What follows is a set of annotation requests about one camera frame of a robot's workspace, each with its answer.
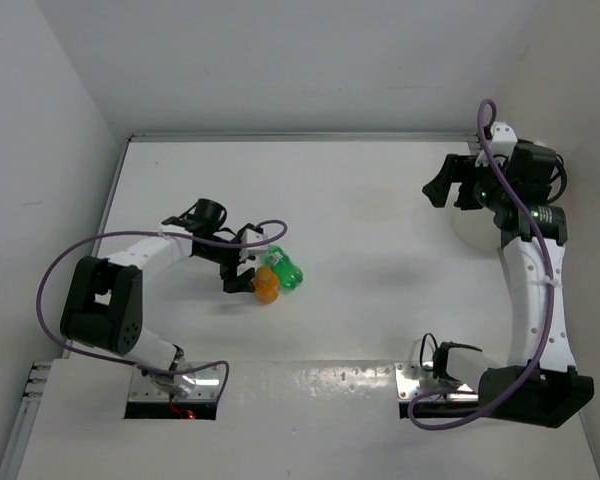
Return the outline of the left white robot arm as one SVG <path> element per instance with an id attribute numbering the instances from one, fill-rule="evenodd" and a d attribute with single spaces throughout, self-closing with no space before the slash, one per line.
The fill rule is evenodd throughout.
<path id="1" fill-rule="evenodd" d="M 179 216 L 170 216 L 156 236 L 145 237 L 106 258 L 86 256 L 75 267 L 60 332 L 68 340 L 99 348 L 142 367 L 158 388 L 175 390 L 188 378 L 183 350 L 143 325 L 144 287 L 172 265 L 198 257 L 219 266 L 223 291 L 253 293 L 255 269 L 246 268 L 264 246 L 261 227 L 246 224 L 233 232 L 224 226 L 226 209 L 198 200 Z"/>

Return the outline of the white bin black rim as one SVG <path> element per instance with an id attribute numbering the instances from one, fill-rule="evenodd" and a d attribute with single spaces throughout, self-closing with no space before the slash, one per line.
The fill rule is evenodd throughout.
<path id="1" fill-rule="evenodd" d="M 452 226 L 458 238 L 467 246 L 492 254 L 501 246 L 501 233 L 493 218 L 494 213 L 488 209 L 455 210 Z"/>

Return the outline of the orange juice bottle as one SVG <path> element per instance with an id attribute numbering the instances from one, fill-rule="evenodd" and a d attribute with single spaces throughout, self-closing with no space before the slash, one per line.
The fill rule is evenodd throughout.
<path id="1" fill-rule="evenodd" d="M 263 304 L 271 304 L 279 296 L 279 279 L 276 273 L 266 265 L 260 266 L 253 278 L 254 294 Z"/>

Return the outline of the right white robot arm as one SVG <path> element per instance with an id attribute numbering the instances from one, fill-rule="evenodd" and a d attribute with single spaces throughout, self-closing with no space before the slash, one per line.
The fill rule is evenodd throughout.
<path id="1" fill-rule="evenodd" d="M 430 372 L 444 396 L 467 385 L 482 417 L 557 428 L 594 396 L 594 381 L 578 373 L 566 333 L 561 275 L 567 222 L 555 204 L 567 186 L 564 161 L 525 140 L 494 159 L 499 174 L 475 155 L 449 154 L 423 193 L 442 208 L 457 184 L 455 207 L 493 213 L 512 307 L 508 358 L 500 365 L 476 346 L 443 342 Z"/>

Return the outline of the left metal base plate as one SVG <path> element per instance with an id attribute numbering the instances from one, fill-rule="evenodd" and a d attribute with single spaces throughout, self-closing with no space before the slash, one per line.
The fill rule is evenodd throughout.
<path id="1" fill-rule="evenodd" d="M 144 375 L 142 371 L 134 371 L 128 399 L 144 403 L 166 401 L 170 397 L 178 402 L 215 401 L 221 382 L 221 369 L 218 366 L 173 376 Z"/>

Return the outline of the green plastic bottle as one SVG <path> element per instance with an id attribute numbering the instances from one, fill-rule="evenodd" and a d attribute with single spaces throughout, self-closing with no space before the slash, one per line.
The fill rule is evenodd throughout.
<path id="1" fill-rule="evenodd" d="M 285 289 L 293 290 L 304 281 L 302 270 L 278 245 L 268 246 L 263 263 L 277 275 L 280 285 Z"/>

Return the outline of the metal base plate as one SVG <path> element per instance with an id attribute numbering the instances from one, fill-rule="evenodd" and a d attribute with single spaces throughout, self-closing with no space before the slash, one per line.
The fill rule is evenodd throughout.
<path id="1" fill-rule="evenodd" d="M 408 361 L 394 364 L 397 395 L 402 403 L 409 402 L 413 397 L 423 392 L 443 389 L 431 372 L 432 361 Z M 433 395 L 425 398 L 428 402 L 460 402 L 468 403 L 478 400 L 478 396 L 466 384 L 452 386 L 453 391 L 443 395 Z"/>
<path id="2" fill-rule="evenodd" d="M 128 399 L 144 403 L 166 401 L 170 397 L 178 402 L 215 401 L 221 382 L 221 369 L 218 366 L 173 376 L 144 375 L 142 371 L 134 371 Z"/>

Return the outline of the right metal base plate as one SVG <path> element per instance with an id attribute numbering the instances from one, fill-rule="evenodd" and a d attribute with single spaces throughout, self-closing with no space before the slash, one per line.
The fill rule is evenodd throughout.
<path id="1" fill-rule="evenodd" d="M 394 364 L 397 395 L 402 403 L 409 402 L 413 397 L 423 392 L 443 389 L 431 372 L 432 361 L 408 361 Z M 433 395 L 425 398 L 428 402 L 460 402 L 468 403 L 478 400 L 478 396 L 466 384 L 452 386 L 453 391 L 443 395 Z"/>

